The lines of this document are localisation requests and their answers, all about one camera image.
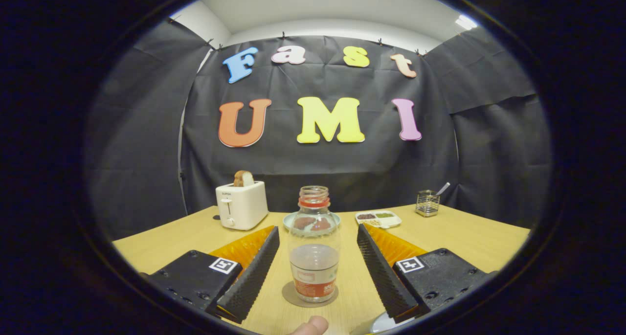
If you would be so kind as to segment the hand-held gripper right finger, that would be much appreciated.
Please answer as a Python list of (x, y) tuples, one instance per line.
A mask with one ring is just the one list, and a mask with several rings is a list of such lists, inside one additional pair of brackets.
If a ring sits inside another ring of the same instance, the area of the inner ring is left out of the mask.
[(451, 304), (490, 276), (447, 248), (427, 252), (367, 224), (358, 227), (357, 244), (396, 324)]

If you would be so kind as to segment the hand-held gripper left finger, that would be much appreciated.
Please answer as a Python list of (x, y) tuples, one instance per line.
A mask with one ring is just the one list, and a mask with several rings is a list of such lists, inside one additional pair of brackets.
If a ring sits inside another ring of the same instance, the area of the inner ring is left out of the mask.
[(188, 308), (241, 324), (279, 246), (279, 228), (268, 226), (210, 253), (190, 250), (146, 279)]

